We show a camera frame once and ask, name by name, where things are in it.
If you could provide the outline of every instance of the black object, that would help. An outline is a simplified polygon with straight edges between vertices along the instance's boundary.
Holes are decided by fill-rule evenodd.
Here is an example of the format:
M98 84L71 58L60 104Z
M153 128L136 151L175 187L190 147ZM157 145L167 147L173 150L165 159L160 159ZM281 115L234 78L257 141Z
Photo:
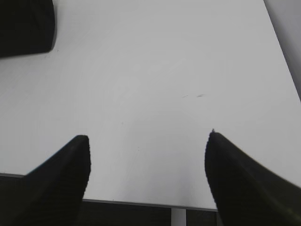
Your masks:
M186 210L186 226L218 226L216 223L216 212Z
M170 226L171 208L83 201L73 226Z
M78 135L35 170L0 184L0 226L71 226L91 172L87 136Z
M301 226L301 189L214 130L206 146L205 171L225 226Z
M0 57L49 52L54 32L52 0L0 0Z

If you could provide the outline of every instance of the white tabletop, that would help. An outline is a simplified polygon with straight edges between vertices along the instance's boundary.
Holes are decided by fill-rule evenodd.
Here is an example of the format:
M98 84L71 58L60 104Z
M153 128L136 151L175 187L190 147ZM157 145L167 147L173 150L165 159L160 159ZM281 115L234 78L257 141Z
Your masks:
M262 0L60 0L54 49L0 59L0 172L79 134L85 199L215 209L214 128L301 186L301 105Z

